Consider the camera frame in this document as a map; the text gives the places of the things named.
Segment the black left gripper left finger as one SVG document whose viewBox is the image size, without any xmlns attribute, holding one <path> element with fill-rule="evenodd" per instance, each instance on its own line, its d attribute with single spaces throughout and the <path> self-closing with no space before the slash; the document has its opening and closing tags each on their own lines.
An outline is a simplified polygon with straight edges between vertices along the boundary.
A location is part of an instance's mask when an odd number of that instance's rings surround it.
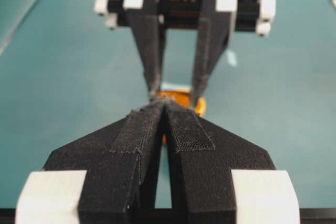
<svg viewBox="0 0 336 224">
<path fill-rule="evenodd" d="M 29 174 L 16 223 L 130 223 L 155 205 L 163 103 L 64 145 Z"/>
</svg>

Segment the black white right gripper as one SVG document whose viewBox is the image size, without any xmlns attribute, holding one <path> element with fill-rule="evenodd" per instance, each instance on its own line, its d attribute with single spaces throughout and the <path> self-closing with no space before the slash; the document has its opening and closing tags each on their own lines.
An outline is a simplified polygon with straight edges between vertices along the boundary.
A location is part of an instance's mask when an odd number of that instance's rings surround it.
<svg viewBox="0 0 336 224">
<path fill-rule="evenodd" d="M 160 22 L 168 28 L 196 29 L 198 21 L 192 97 L 200 97 L 235 29 L 269 33 L 276 0 L 95 0 L 93 9 L 112 29 L 129 23 L 150 98 L 156 98 L 162 81 Z"/>
</svg>

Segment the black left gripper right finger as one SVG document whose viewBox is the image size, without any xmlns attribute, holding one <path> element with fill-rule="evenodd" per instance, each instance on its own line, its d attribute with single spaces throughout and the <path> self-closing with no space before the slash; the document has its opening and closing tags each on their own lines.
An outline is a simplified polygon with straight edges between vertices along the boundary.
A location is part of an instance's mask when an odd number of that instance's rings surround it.
<svg viewBox="0 0 336 224">
<path fill-rule="evenodd" d="M 174 102 L 165 118 L 172 206 L 186 223 L 299 223 L 289 175 L 266 150 Z"/>
</svg>

